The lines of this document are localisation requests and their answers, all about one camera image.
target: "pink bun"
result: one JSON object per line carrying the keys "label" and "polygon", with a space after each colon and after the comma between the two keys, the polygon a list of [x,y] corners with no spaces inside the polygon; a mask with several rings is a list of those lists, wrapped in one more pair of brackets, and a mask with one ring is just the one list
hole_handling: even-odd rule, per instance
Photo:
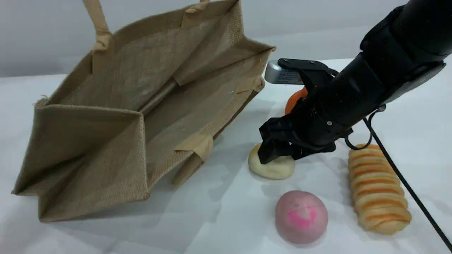
{"label": "pink bun", "polygon": [[328,212],[314,194],[290,191],[276,205],[276,228],[282,238],[295,244],[308,244],[326,230]]}

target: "white table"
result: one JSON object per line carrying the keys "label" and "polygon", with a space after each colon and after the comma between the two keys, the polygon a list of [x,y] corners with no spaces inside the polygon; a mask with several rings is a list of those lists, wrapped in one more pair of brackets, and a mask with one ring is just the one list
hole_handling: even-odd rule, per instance
{"label": "white table", "polygon": [[[348,60],[324,61],[341,70]],[[448,124],[452,115],[452,68],[388,105],[373,126],[399,170],[432,216],[452,239],[452,179]],[[283,181],[250,174],[247,156],[260,142],[258,128],[281,116],[287,98],[299,86],[266,84],[215,141],[212,156],[182,187],[162,179],[145,202],[103,211],[85,221],[42,224],[37,198],[9,194],[31,132],[33,107],[50,95],[63,75],[0,79],[0,253],[234,254],[234,253],[448,253],[439,236],[407,193],[411,224],[394,236],[363,231],[353,212],[343,141],[334,153],[297,161],[295,174]],[[351,142],[367,141],[363,123]],[[299,249],[277,234],[274,208],[287,191],[317,195],[327,206],[326,234]]]}

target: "bag handle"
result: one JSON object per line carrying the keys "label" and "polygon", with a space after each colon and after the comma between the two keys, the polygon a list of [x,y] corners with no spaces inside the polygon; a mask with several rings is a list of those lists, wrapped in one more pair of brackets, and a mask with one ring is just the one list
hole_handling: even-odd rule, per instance
{"label": "bag handle", "polygon": [[105,21],[104,12],[102,11],[99,0],[83,0],[83,4],[96,30],[96,43],[91,49],[91,54],[93,57],[92,72],[97,73],[106,64],[109,55],[113,52],[110,42],[112,33]]}
{"label": "bag handle", "polygon": [[204,164],[212,153],[213,137],[205,134],[193,134],[176,146],[175,151],[193,151],[193,154],[182,165],[171,183],[180,186],[187,181]]}
{"label": "bag handle", "polygon": [[199,0],[198,4],[190,6],[185,10],[186,13],[196,13],[198,11],[204,10],[209,4],[210,0]]}

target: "orange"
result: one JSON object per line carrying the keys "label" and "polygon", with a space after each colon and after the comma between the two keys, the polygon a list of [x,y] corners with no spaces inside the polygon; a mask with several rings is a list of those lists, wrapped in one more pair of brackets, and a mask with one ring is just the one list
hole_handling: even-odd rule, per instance
{"label": "orange", "polygon": [[292,109],[295,107],[295,104],[297,103],[297,101],[300,98],[306,98],[307,95],[308,95],[308,90],[306,90],[306,87],[303,87],[303,89],[301,89],[300,91],[292,94],[292,96],[287,101],[286,110],[284,111],[284,113],[286,115],[289,114],[292,111]]}

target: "bread roll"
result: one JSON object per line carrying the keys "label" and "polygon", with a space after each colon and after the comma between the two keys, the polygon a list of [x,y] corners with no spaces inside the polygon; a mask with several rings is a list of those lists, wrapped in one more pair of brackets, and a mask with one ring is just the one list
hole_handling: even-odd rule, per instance
{"label": "bread roll", "polygon": [[349,169],[350,179],[357,178],[359,176],[370,173],[388,173],[397,177],[392,167],[388,165],[362,165],[355,169]]}
{"label": "bread roll", "polygon": [[400,180],[378,146],[351,150],[348,169],[354,208],[364,229],[392,235],[411,222]]}
{"label": "bread roll", "polygon": [[410,221],[411,214],[400,207],[370,209],[359,216],[359,223],[366,230],[385,235],[392,235],[403,230]]}
{"label": "bread roll", "polygon": [[361,196],[367,196],[375,193],[392,193],[401,196],[405,195],[404,190],[395,183],[374,183],[360,185],[353,191],[353,200],[358,200]]}
{"label": "bread roll", "polygon": [[400,180],[395,173],[390,174],[387,172],[375,172],[361,174],[357,177],[352,177],[351,181],[352,191],[354,191],[355,188],[358,188],[362,185],[375,183],[393,183],[396,184],[397,186],[400,186]]}
{"label": "bread roll", "polygon": [[248,157],[248,167],[254,173],[273,180],[289,178],[295,171],[295,161],[291,156],[278,157],[267,164],[260,163],[257,154],[261,144],[257,144]]}

